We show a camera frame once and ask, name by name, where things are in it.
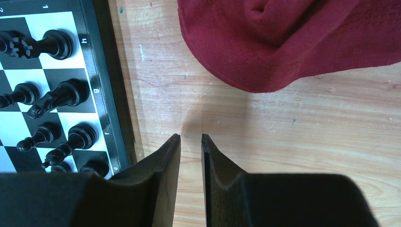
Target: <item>maroon fabric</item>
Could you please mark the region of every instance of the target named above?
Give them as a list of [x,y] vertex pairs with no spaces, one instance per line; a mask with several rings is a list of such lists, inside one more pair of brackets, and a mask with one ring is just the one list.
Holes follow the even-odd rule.
[[199,62],[248,92],[401,61],[401,0],[178,0]]

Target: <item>chess piece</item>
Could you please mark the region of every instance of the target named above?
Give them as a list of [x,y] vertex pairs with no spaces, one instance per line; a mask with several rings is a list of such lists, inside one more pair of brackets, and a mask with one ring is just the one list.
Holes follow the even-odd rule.
[[16,34],[9,31],[0,31],[0,53],[5,53],[8,56],[12,56],[12,49],[10,48],[10,42]]
[[109,173],[109,165],[108,163],[104,163],[99,160],[91,160],[88,161],[85,165],[83,165],[79,170],[79,172],[80,173],[91,172],[101,178],[104,178]]
[[51,173],[71,173],[71,172],[72,168],[66,162],[62,162],[56,166],[52,166],[51,168]]
[[15,103],[32,105],[39,98],[40,92],[35,84],[29,82],[17,84],[11,94],[3,94],[0,96],[0,109],[14,105]]
[[17,144],[17,150],[27,152],[35,148],[39,143],[52,143],[61,136],[61,127],[52,123],[46,122],[38,126],[35,134],[32,137],[27,137],[25,140]]
[[73,126],[68,131],[68,141],[61,143],[58,148],[47,153],[42,168],[60,164],[67,156],[72,155],[75,149],[86,150],[91,148],[96,140],[96,132],[90,125],[81,123]]
[[36,101],[27,115],[36,119],[61,106],[77,106],[89,97],[89,85],[86,81],[70,79],[61,82],[55,90],[49,91]]
[[13,38],[10,47],[12,54],[19,58],[38,58],[41,53],[48,53],[54,59],[64,60],[72,56],[74,43],[65,32],[49,30],[40,41],[31,37]]

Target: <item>wooden table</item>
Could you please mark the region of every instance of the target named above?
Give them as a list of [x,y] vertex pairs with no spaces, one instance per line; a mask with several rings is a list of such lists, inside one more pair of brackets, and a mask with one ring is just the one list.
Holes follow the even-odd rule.
[[248,172],[340,173],[382,226],[401,226],[401,63],[249,94],[187,48],[176,0],[109,0],[138,160],[182,136],[174,226],[205,226],[201,134]]

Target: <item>black square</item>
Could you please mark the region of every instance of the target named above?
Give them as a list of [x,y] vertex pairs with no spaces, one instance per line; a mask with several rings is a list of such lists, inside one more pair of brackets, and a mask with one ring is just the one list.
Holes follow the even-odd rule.
[[[0,70],[0,96],[2,94],[11,94],[14,88],[11,88],[9,80],[7,79],[6,73],[3,70]],[[0,111],[5,112],[19,112],[18,104],[14,104],[12,106],[8,106],[6,108],[0,109]]]
[[[18,36],[31,37],[28,24],[24,17],[17,18],[0,18],[0,31],[10,31]],[[41,69],[42,65],[38,58],[25,59],[9,57],[5,54],[0,54],[0,62],[5,70],[28,70],[28,69]]]
[[97,160],[109,165],[109,158],[107,157],[107,153],[105,151],[93,151],[93,150],[75,150],[72,154],[74,158],[75,165],[77,170],[81,169],[88,161]]
[[19,152],[15,147],[4,147],[10,157],[17,173],[21,172],[43,172],[46,171],[41,167],[42,160],[39,153],[34,148],[28,152]]
[[[56,89],[60,82],[69,79],[79,79],[88,83],[85,69],[55,69],[44,70],[47,82],[51,91]],[[63,106],[57,108],[60,113],[96,113],[95,106],[93,105],[92,96],[89,91],[89,98],[87,101],[79,104],[78,106]]]
[[67,142],[66,135],[64,134],[64,130],[61,125],[61,121],[59,115],[57,113],[48,113],[45,117],[32,119],[28,117],[26,113],[22,113],[24,116],[26,125],[28,126],[29,132],[33,136],[37,130],[37,127],[45,122],[52,122],[53,124],[60,127],[61,137],[56,139],[52,143],[39,143],[36,145],[38,148],[57,148],[61,143]]

